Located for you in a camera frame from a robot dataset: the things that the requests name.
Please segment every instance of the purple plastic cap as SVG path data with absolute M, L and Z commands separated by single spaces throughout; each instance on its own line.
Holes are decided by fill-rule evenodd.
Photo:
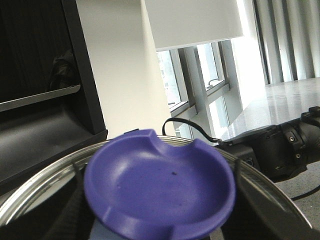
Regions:
M 130 240 L 195 240 L 228 219 L 231 168 L 199 139 L 171 146 L 152 129 L 125 133 L 89 161 L 84 191 L 96 217 Z

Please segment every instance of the black cable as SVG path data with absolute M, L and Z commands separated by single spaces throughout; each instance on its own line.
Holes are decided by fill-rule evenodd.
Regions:
M 222 144 L 223 141 L 219 138 L 214 138 L 214 137 L 211 137 L 209 136 L 205 130 L 200 127 L 198 124 L 196 124 L 195 122 L 193 121 L 190 121 L 190 120 L 187 120 L 187 119 L 183 119 L 183 118 L 179 118 L 179 117 L 171 117 L 171 118 L 168 118 L 163 126 L 162 126 L 162 135 L 165 135 L 166 136 L 166 129 L 165 129 L 165 126 L 166 126 L 166 123 L 168 122 L 179 122 L 179 123 L 183 123 L 183 124 L 188 124 L 190 125 L 191 127 L 197 129 L 208 141 L 212 142 L 212 143 L 219 143 L 219 144 Z
M 299 199 L 303 199 L 303 198 L 306 198 L 312 194 L 315 194 L 316 192 L 318 192 L 320 190 L 320 185 L 317 186 L 316 188 L 304 193 L 304 194 L 301 194 L 301 195 L 298 195 L 298 196 L 295 196 L 295 197 L 292 197 L 291 200 L 292 201 L 297 201 Z

